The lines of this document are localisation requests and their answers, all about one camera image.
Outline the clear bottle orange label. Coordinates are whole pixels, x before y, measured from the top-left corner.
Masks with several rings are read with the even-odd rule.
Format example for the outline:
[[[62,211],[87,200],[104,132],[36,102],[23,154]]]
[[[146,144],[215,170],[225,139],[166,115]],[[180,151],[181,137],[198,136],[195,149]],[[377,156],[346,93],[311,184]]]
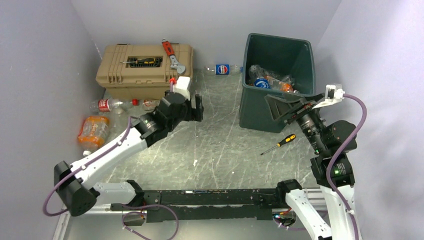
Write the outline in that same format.
[[[293,89],[293,86],[288,82],[281,81],[272,76],[266,76],[265,79],[268,81],[268,84],[272,90],[278,90],[278,91],[287,92],[287,93],[295,92]]]

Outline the dark green plastic bin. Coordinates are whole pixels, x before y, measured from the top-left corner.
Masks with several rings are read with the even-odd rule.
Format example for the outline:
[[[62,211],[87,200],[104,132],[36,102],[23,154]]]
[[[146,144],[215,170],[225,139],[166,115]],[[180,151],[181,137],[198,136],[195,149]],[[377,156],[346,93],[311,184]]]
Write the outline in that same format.
[[[242,128],[280,133],[283,122],[274,121],[266,95],[282,97],[274,89],[256,87],[251,82],[249,68],[258,65],[280,76],[294,78],[294,89],[301,95],[315,95],[316,74],[312,45],[308,40],[275,35],[250,33],[243,58],[242,94],[239,125]]]

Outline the blue Pocari bottle white cap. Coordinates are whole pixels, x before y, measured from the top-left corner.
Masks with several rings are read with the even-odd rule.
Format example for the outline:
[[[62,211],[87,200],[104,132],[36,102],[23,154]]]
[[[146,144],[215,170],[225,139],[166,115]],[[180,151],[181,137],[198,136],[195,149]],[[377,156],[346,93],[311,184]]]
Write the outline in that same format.
[[[269,84],[268,80],[267,80],[267,79],[265,79],[265,78],[262,78],[262,77],[258,77],[258,78],[254,81],[253,85],[254,85],[255,87],[257,87],[257,88],[271,89],[271,87],[270,87],[270,84]]]

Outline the tall clear bottle white cap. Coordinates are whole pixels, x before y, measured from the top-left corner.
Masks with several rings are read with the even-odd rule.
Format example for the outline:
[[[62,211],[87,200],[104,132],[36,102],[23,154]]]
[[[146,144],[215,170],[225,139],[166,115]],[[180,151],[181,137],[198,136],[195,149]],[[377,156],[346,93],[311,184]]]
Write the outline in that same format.
[[[295,79],[290,74],[276,73],[275,71],[267,70],[258,64],[251,65],[247,73],[250,80],[252,81],[256,80],[257,78],[265,78],[267,80],[276,79],[289,84],[293,84],[295,82]]]

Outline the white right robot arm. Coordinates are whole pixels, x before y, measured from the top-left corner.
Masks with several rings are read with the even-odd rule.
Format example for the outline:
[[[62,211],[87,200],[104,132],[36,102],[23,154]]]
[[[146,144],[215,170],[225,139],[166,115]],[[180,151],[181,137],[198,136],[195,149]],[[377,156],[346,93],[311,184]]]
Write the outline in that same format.
[[[323,194],[329,222],[325,222],[307,198],[297,180],[277,184],[275,200],[289,207],[301,221],[313,240],[359,240],[360,229],[355,210],[355,177],[348,152],[357,148],[356,136],[367,118],[367,108],[361,104],[358,124],[338,120],[325,125],[320,109],[350,98],[343,90],[329,90],[311,96],[288,93],[280,98],[267,95],[265,101],[272,118],[289,125],[297,123],[312,146],[315,157],[311,170]]]

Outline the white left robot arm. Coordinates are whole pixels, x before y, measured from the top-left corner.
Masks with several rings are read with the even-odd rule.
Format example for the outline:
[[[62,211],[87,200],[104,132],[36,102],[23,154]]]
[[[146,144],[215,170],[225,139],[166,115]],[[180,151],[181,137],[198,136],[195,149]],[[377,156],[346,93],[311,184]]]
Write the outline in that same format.
[[[178,92],[168,92],[154,111],[129,117],[126,129],[114,140],[72,164],[54,167],[54,191],[71,216],[85,214],[96,205],[121,204],[131,210],[144,203],[144,191],[133,180],[101,183],[106,172],[136,153],[166,138],[180,122],[203,120],[204,106],[198,93],[193,100]]]

